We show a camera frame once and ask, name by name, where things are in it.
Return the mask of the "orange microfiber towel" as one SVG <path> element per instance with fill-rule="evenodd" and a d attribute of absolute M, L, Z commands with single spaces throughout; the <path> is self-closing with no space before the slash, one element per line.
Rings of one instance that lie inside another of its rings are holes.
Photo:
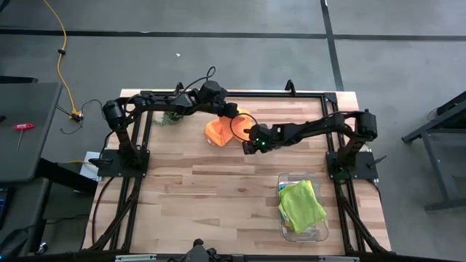
<path fill-rule="evenodd" d="M 240 115 L 234 119 L 220 116 L 208 122 L 205 125 L 207 141 L 215 146 L 223 147 L 233 139 L 239 142 L 248 140 L 248 134 L 244 132 L 244 129 L 250 129 L 254 120 L 249 111 L 240 108 L 239 113 Z"/>

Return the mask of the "lime green microfiber towel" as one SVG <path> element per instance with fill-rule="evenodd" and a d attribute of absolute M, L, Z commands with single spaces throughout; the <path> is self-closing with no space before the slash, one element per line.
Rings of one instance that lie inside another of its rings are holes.
<path fill-rule="evenodd" d="M 325 220 L 326 212 L 318 202 L 310 180 L 300 180 L 278 191 L 280 215 L 285 225 L 297 234 Z"/>

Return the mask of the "small potted succulent plant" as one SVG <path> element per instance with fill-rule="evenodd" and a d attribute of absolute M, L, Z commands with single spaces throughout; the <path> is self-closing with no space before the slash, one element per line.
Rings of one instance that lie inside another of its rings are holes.
<path fill-rule="evenodd" d="M 151 123 L 158 127 L 170 126 L 177 124 L 183 119 L 183 115 L 176 112 L 156 112 L 151 120 Z"/>

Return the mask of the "clear plastic bin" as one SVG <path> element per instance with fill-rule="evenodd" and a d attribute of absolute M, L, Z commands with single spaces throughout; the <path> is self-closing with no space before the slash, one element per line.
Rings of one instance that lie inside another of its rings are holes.
<path fill-rule="evenodd" d="M 323 207 L 322 197 L 320 195 L 320 183 L 318 179 L 309 173 L 282 173 L 277 179 L 277 197 L 279 199 L 278 191 L 289 184 L 298 183 L 300 180 L 310 180 L 312 182 L 313 189 L 315 190 L 318 202 Z M 302 234 L 297 234 L 285 225 L 285 220 L 280 215 L 280 226 L 282 236 L 289 242 L 321 242 L 328 237 L 328 226 L 326 223 L 327 213 L 324 221 L 316 223 L 314 226 L 310 226 Z"/>

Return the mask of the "dark gray device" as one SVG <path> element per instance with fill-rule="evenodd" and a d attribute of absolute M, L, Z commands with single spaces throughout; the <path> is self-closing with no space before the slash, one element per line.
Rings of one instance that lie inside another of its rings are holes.
<path fill-rule="evenodd" d="M 204 241 L 196 239 L 192 249 L 181 259 L 181 262 L 220 262 L 221 258 L 215 248 L 205 249 Z"/>

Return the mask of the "black metal desk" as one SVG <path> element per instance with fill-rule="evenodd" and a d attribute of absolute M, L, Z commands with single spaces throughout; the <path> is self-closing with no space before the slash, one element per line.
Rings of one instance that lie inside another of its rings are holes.
<path fill-rule="evenodd" d="M 466 180 L 466 91 L 433 110 L 435 117 L 401 140 L 422 140 L 443 200 L 424 207 L 426 211 L 466 207 L 466 193 L 456 180 Z"/>

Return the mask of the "dark gray side table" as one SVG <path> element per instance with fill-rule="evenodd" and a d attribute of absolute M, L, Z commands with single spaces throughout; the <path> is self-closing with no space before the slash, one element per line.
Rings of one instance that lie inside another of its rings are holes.
<path fill-rule="evenodd" d="M 22 183 L 35 176 L 62 86 L 58 83 L 0 84 L 0 183 Z M 32 123 L 20 133 L 12 126 Z"/>

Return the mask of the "backlit keyboard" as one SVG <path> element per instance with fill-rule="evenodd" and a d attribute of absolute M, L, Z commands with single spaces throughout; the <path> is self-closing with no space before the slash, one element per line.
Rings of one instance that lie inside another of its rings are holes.
<path fill-rule="evenodd" d="M 3 226 L 4 219 L 7 215 L 7 204 L 8 204 L 9 189 L 0 188 L 0 229 Z"/>

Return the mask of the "black aluminium table frame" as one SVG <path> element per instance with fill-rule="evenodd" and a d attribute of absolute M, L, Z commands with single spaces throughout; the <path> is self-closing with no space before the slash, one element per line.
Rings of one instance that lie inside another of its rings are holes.
<path fill-rule="evenodd" d="M 327 112 L 356 111 L 354 92 L 330 92 L 337 106 L 324 92 L 229 91 L 229 101 L 250 112 L 258 122 L 313 121 Z M 307 138 L 299 144 L 267 154 L 244 155 L 240 141 L 224 147 L 210 144 L 205 125 L 216 119 L 212 114 L 196 113 L 173 125 L 157 126 L 162 113 L 153 114 L 150 135 L 144 139 L 147 113 L 141 115 L 137 144 L 150 150 L 146 176 L 142 179 L 136 208 L 131 253 L 185 253 L 195 239 L 219 253 L 251 255 L 343 255 L 344 243 L 334 183 L 325 163 L 328 149 L 324 135 Z M 320 202 L 327 216 L 323 241 L 291 242 L 281 233 L 277 208 L 278 178 L 283 173 L 310 175 L 318 186 Z M 106 188 L 94 221 L 90 219 L 83 248 L 92 245 L 107 229 L 117 212 L 123 178 L 116 175 Z M 379 195 L 369 182 L 353 182 L 360 219 L 376 241 L 391 250 Z"/>

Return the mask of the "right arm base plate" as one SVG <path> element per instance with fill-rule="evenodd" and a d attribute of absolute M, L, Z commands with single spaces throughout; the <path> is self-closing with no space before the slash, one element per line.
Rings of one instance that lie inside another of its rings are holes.
<path fill-rule="evenodd" d="M 356 154 L 355 167 L 348 171 L 337 163 L 337 153 L 327 152 L 325 160 L 328 169 L 328 175 L 334 180 L 360 179 L 360 180 L 378 180 L 376 165 L 386 159 L 387 156 L 374 158 L 370 151 L 362 151 Z"/>

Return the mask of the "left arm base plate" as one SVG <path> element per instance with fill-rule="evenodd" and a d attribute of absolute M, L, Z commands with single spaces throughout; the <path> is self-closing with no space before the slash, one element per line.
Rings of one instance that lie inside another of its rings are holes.
<path fill-rule="evenodd" d="M 148 150 L 140 150 L 135 156 L 105 150 L 101 158 L 91 158 L 89 163 L 98 168 L 99 177 L 142 178 L 147 174 L 149 157 Z"/>

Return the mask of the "silver metal bracket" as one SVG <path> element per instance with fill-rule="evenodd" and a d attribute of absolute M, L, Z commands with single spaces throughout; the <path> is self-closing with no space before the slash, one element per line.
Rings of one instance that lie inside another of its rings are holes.
<path fill-rule="evenodd" d="M 157 256 L 153 254 L 117 255 L 114 262 L 157 262 Z"/>
<path fill-rule="evenodd" d="M 350 256 L 320 256 L 318 262 L 360 262 L 360 259 L 357 257 Z"/>

